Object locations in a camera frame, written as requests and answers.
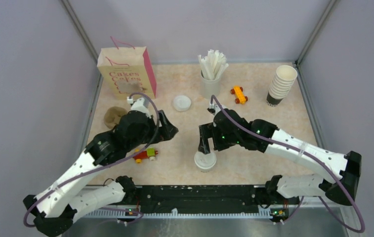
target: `white lid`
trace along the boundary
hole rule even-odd
[[[174,98],[172,105],[177,111],[187,111],[191,106],[191,100],[185,95],[178,95]]]
[[[204,153],[196,152],[194,155],[194,161],[198,168],[206,172],[211,170],[216,164],[216,154],[214,152],[210,152],[210,154],[205,155]]]

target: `beige marble table surface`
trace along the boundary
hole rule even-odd
[[[267,120],[289,134],[316,145],[312,127],[297,82],[288,96],[276,107],[266,104],[268,87],[279,65],[291,63],[232,63],[221,79],[219,101],[235,110],[247,121]],[[163,110],[169,121],[178,127],[176,136],[166,142],[153,145],[159,154],[155,161],[144,160],[136,164],[133,159],[113,166],[96,176],[91,185],[101,185],[107,178],[121,175],[133,177],[137,185],[234,185],[265,184],[273,175],[298,176],[313,173],[305,167],[281,157],[266,155],[257,151],[247,151],[240,146],[216,152],[217,163],[213,170],[200,172],[194,163],[194,154],[199,144],[199,125],[209,123],[213,116],[206,110],[209,100],[199,94],[200,66],[198,64],[154,65],[157,80],[157,98],[154,100],[159,110]],[[249,101],[244,105],[235,104],[235,96],[230,89],[242,86]],[[191,108],[186,112],[176,111],[171,103],[176,95],[186,95]],[[114,98],[108,84],[103,82],[88,141],[108,128],[103,117],[108,108],[120,106],[130,109],[129,104]]]

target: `toy car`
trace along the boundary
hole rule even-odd
[[[242,93],[244,89],[242,87],[239,87],[239,86],[234,86],[233,89],[230,90],[230,93],[233,95],[235,94],[236,95],[236,99],[235,99],[235,103],[236,104],[244,104],[246,101],[248,101],[248,97],[247,96],[244,96],[244,94]]]
[[[156,160],[157,154],[158,151],[155,150],[155,148],[148,148],[145,151],[142,151],[141,153],[134,156],[133,159],[136,161],[137,164],[140,164],[142,163],[143,159]]]

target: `stack of paper cups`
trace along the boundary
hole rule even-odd
[[[277,106],[287,96],[296,78],[296,69],[288,65],[279,66],[268,89],[267,104]]]

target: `shopping bag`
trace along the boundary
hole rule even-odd
[[[102,48],[97,67],[117,99],[126,99],[133,92],[156,97],[156,79],[146,47],[113,40],[116,47]],[[117,43],[131,47],[118,47]]]

